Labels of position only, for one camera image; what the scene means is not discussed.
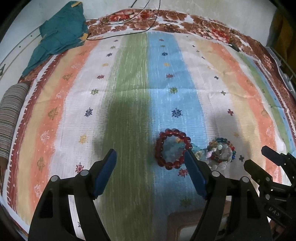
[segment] black cross print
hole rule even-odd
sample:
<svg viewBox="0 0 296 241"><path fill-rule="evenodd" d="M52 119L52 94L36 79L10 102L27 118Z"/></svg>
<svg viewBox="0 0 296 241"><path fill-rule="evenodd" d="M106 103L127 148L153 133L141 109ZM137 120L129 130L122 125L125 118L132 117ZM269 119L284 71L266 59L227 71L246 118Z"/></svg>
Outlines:
<svg viewBox="0 0 296 241"><path fill-rule="evenodd" d="M243 157L242 155L240 155L240 156L239 156L239 160L240 160L241 162L243 162L243 161L244 161L244 157Z"/></svg>

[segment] red bead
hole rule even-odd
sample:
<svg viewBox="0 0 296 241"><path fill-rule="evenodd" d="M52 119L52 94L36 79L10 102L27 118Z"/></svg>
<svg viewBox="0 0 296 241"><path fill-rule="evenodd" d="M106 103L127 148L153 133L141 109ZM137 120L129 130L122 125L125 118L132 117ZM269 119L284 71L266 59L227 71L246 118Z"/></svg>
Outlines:
<svg viewBox="0 0 296 241"><path fill-rule="evenodd" d="M159 133L159 137L160 137L161 139L165 140L165 139L167 139L168 136L166 135L166 133L164 133L164 132L162 131L162 132Z"/></svg>
<svg viewBox="0 0 296 241"><path fill-rule="evenodd" d="M178 129L173 129L173 135L178 136L180 134L180 131Z"/></svg>
<svg viewBox="0 0 296 241"><path fill-rule="evenodd" d="M181 162L180 161L174 161L174 168L179 169L181 167Z"/></svg>
<svg viewBox="0 0 296 241"><path fill-rule="evenodd" d="M167 170L171 170L171 169L173 169L173 164L169 161L169 162L167 162L167 163L165 164L165 168L166 168Z"/></svg>
<svg viewBox="0 0 296 241"><path fill-rule="evenodd" d="M184 137L184 143L185 144L190 143L190 142L191 142L190 137Z"/></svg>
<svg viewBox="0 0 296 241"><path fill-rule="evenodd" d="M156 144L158 144L159 146L163 145L165 143L165 141L161 138L157 138L156 140Z"/></svg>
<svg viewBox="0 0 296 241"><path fill-rule="evenodd" d="M173 135L173 131L171 129L166 129L165 133L167 136L171 137Z"/></svg>
<svg viewBox="0 0 296 241"><path fill-rule="evenodd" d="M184 163L184 156L180 156L179 161L181 164L183 164Z"/></svg>
<svg viewBox="0 0 296 241"><path fill-rule="evenodd" d="M187 144L185 145L185 149L186 149L186 150L191 150L191 149L192 149L192 145L191 145L190 143L187 143Z"/></svg>
<svg viewBox="0 0 296 241"><path fill-rule="evenodd" d="M163 155L161 154L161 152L156 152L155 155L154 155L154 157L156 159L159 159L159 158L163 157Z"/></svg>
<svg viewBox="0 0 296 241"><path fill-rule="evenodd" d="M161 152L161 151L163 151L163 146L156 145L156 146L155 146L155 150L156 150L157 152Z"/></svg>
<svg viewBox="0 0 296 241"><path fill-rule="evenodd" d="M181 132L181 133L179 134L179 138L180 138L181 140L183 140L184 137L186 137L186 133Z"/></svg>
<svg viewBox="0 0 296 241"><path fill-rule="evenodd" d="M160 167L163 167L165 165L165 160L163 158L159 158L158 161L157 161L157 164L160 166Z"/></svg>

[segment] red beaded bracelet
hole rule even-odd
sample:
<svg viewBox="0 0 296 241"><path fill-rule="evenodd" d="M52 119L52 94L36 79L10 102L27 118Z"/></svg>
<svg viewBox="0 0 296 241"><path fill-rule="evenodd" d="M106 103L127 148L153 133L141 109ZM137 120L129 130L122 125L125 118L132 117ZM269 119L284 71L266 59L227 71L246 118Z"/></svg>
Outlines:
<svg viewBox="0 0 296 241"><path fill-rule="evenodd" d="M171 137L171 136L176 136L178 138L180 138L181 140L184 141L185 145L185 150L183 151L182 155L180 156L179 160L174 161L174 163L172 162L166 162L165 159L162 156L162 150L163 150L163 144L165 142L165 139L167 139L167 137ZM155 158L157 160L157 164L160 167L165 166L165 168L167 170L171 170L174 168L178 169L181 167L181 165L184 163L184 153L186 150L191 150L192 149L192 145L190 144L191 139L190 137L187 137L186 134L184 132L180 132L178 129L166 129L165 132L160 132L159 133L159 138L157 138L156 140L156 146L155 146Z"/></svg>

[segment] teal cloth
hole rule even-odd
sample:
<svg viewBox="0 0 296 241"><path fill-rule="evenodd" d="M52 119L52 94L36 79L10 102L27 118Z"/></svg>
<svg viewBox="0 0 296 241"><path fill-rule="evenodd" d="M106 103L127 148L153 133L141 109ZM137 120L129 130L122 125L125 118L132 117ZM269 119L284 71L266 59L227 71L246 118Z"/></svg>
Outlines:
<svg viewBox="0 0 296 241"><path fill-rule="evenodd" d="M22 73L23 76L40 65L50 55L59 54L84 44L80 37L84 33L88 33L88 29L83 16L83 5L80 3L71 7L73 3L76 1L68 2L51 19L40 26L42 40L33 51L29 64Z"/></svg>

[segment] maroon stripe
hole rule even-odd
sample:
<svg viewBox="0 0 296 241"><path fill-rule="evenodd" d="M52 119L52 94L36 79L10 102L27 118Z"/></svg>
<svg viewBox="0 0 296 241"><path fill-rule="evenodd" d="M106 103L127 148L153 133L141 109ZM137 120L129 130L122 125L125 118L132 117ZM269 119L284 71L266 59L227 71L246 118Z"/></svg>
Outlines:
<svg viewBox="0 0 296 241"><path fill-rule="evenodd" d="M266 74L265 74L264 71L261 69L261 67L260 67L260 65L257 63L257 61L254 61L254 62L256 63L256 65L257 65L257 67L259 68L259 70L264 74L265 78L266 78L267 81L269 82L269 85L270 85L270 87L272 88L272 90L274 91L274 93L276 94L276 96L277 96L277 98L278 98L278 100L279 100L279 102L280 102L282 108L283 108L284 110L286 110L286 108L284 107L284 104L283 104L283 102L282 102L282 100L281 100L281 98L280 98L278 92L276 91L275 87L274 87L273 84L271 83L270 79L266 76ZM287 119L287 121L288 121L288 123L289 123L289 127L290 127L290 130L291 130L291 133L294 135L293 141L294 141L294 143L295 143L295 145L296 145L296 135L295 135L295 133L294 133L294 131L293 131L293 128L292 128L293 125L292 125L291 120L290 120L290 118L288 117L286 111L284 111L284 113L285 113L286 119Z"/></svg>
<svg viewBox="0 0 296 241"><path fill-rule="evenodd" d="M52 74L52 72L55 70L57 64L59 63L60 59L66 54L66 51L62 54L59 54L55 60L47 67L44 74L42 75L40 81L37 83L35 91L33 95L31 96L30 100L28 101L28 104L26 106L23 119L20 123L20 126L18 127L15 143L13 145L12 154L11 154L11 161L10 161L10 169L9 169L9 177L8 180L10 183L7 185L7 197L10 198L10 201L8 202L9 206L17 213L16 210L16 186L17 186L17 172L18 172L18 162L19 162L19 150L22 145L25 130L27 128L27 124L29 122L29 119L32 115L32 111L34 108L34 105L41 93L41 90L45 86L48 77Z"/></svg>

